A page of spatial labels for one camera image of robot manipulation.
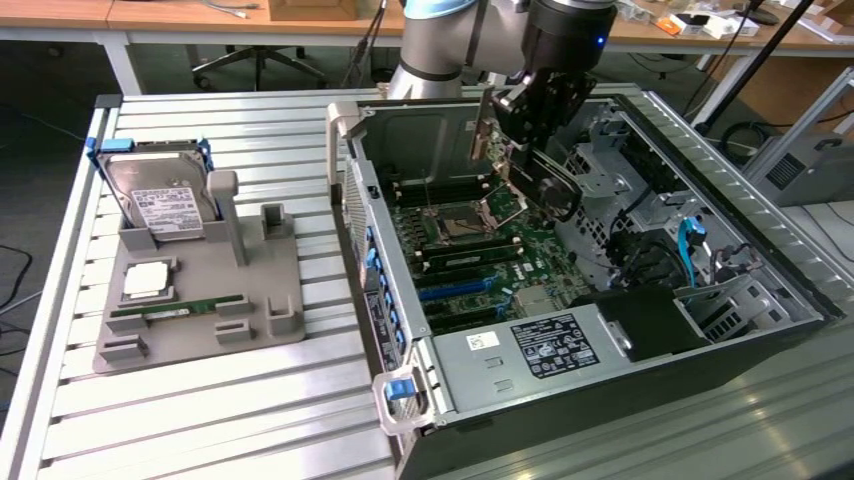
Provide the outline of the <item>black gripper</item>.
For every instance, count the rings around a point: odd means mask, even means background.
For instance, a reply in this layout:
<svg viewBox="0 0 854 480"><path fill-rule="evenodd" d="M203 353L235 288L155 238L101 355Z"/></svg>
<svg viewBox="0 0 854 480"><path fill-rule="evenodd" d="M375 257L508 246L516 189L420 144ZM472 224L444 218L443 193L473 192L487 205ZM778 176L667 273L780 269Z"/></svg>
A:
<svg viewBox="0 0 854 480"><path fill-rule="evenodd" d="M535 1L521 37L524 65L511 90L492 95L501 134L521 148L545 145L594 87L618 9L612 1Z"/></svg>

